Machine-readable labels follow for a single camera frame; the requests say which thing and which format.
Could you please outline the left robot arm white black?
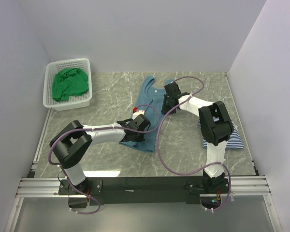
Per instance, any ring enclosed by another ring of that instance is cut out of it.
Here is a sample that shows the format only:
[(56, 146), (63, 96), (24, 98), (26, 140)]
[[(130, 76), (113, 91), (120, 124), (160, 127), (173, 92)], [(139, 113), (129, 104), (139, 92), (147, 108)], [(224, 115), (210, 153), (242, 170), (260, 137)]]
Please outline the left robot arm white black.
[(58, 165), (70, 180), (70, 189), (75, 194), (82, 194), (89, 191), (89, 184), (79, 162), (90, 145), (107, 142), (142, 142), (144, 131), (149, 125), (149, 119), (143, 114), (96, 127), (85, 126), (75, 120), (50, 142), (49, 154), (56, 156)]

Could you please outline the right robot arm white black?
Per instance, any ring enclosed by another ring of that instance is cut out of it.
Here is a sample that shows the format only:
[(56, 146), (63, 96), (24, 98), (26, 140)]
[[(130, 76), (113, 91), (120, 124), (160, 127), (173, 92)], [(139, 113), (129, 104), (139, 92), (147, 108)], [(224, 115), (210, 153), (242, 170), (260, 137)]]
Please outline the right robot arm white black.
[(173, 114), (176, 109), (184, 110), (199, 117), (201, 133), (207, 142), (206, 168), (203, 171), (203, 189), (213, 193), (228, 182), (224, 177), (225, 150), (233, 133), (233, 124), (223, 102), (208, 102), (182, 93), (177, 83), (164, 86), (161, 112)]

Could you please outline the green tank top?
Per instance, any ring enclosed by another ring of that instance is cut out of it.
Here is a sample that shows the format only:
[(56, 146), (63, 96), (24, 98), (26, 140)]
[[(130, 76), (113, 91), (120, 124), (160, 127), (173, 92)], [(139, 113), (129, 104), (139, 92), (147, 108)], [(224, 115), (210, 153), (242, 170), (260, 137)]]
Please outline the green tank top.
[(68, 101), (70, 96), (81, 96), (88, 90), (88, 75), (80, 68), (66, 68), (55, 74), (52, 99)]

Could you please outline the teal tank top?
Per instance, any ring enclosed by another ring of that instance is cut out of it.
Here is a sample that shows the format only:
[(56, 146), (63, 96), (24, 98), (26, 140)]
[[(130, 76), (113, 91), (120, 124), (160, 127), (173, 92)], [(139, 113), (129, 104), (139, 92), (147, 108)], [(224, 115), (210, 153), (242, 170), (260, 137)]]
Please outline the teal tank top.
[[(166, 91), (164, 88), (155, 88), (152, 85), (155, 82), (153, 76), (147, 76), (143, 81), (138, 98), (136, 100), (135, 106), (141, 106), (140, 110), (143, 110), (144, 115), (149, 119), (150, 126), (147, 127), (147, 130), (152, 130), (157, 126), (158, 116), (154, 109), (148, 107), (151, 105), (159, 113), (160, 119), (163, 118), (161, 109), (163, 105), (164, 95)], [(154, 152), (155, 142), (156, 142), (157, 130), (151, 133), (144, 134), (144, 141), (142, 142), (120, 142), (121, 145), (133, 148), (142, 152)]]

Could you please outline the blue white striped tank top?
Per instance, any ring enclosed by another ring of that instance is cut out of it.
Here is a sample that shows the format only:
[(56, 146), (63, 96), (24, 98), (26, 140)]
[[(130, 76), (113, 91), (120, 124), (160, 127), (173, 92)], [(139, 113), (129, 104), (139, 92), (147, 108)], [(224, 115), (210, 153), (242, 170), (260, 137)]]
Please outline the blue white striped tank top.
[[(218, 118), (214, 117), (213, 120), (214, 120), (214, 122), (217, 122)], [(230, 135), (230, 139), (227, 141), (226, 149), (242, 150), (242, 149), (244, 149), (244, 144), (243, 144), (242, 139), (239, 135), (237, 126), (233, 123), (232, 120), (231, 120), (231, 122), (233, 125), (233, 132)], [(207, 149), (207, 141), (204, 138), (202, 140), (202, 146), (203, 146), (203, 149)]]

